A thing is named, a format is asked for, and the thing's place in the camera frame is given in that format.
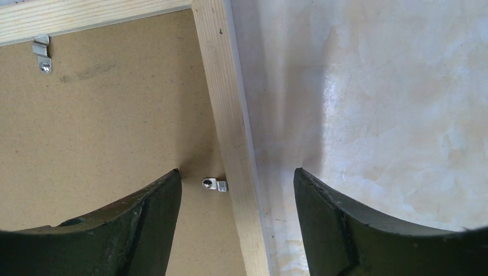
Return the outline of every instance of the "brown fiberboard panel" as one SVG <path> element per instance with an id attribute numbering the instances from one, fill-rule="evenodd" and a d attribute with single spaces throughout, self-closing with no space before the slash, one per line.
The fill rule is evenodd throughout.
<path id="1" fill-rule="evenodd" d="M 179 167 L 167 275 L 245 275 L 190 10 L 0 47 L 0 228 L 57 225 Z"/>

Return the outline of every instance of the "screw head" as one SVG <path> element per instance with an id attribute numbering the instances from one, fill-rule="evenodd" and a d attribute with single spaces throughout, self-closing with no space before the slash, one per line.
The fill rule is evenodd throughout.
<path id="1" fill-rule="evenodd" d="M 47 62 L 39 63 L 39 69 L 41 69 L 41 72 L 46 74 L 49 74 L 51 72 L 51 66 Z"/>
<path id="2" fill-rule="evenodd" d="M 205 189 L 210 189 L 212 187 L 212 181 L 208 179 L 204 179 L 201 184 Z"/>

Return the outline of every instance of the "stain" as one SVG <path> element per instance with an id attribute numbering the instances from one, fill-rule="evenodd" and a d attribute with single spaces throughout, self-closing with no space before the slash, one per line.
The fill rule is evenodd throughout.
<path id="1" fill-rule="evenodd" d="M 75 76 L 68 76 L 64 75 L 59 78 L 59 81 L 62 83 L 70 83 L 74 81 L 84 81 L 86 79 L 93 78 L 97 75 L 103 74 L 112 68 L 116 67 L 117 65 L 113 64 L 97 64 L 95 66 L 89 67 L 88 69 L 76 73 Z"/>

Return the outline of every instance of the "metal clip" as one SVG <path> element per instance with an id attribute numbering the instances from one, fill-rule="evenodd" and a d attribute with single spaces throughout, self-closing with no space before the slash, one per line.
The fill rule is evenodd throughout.
<path id="1" fill-rule="evenodd" d="M 207 190 L 217 190 L 223 193 L 228 191 L 227 181 L 218 181 L 216 178 L 204 178 L 201 185 Z"/>
<path id="2" fill-rule="evenodd" d="M 52 71 L 52 60 L 48 54 L 48 46 L 49 36 L 47 34 L 37 36 L 32 43 L 32 52 L 37 55 L 39 69 L 45 74 L 49 74 Z"/>

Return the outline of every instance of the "wooden frame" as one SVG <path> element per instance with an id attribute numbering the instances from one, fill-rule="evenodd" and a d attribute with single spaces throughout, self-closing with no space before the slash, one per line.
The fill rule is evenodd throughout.
<path id="1" fill-rule="evenodd" d="M 34 0 L 0 7 L 0 45 L 193 10 L 242 255 L 249 276 L 269 275 L 256 160 L 230 0 Z"/>

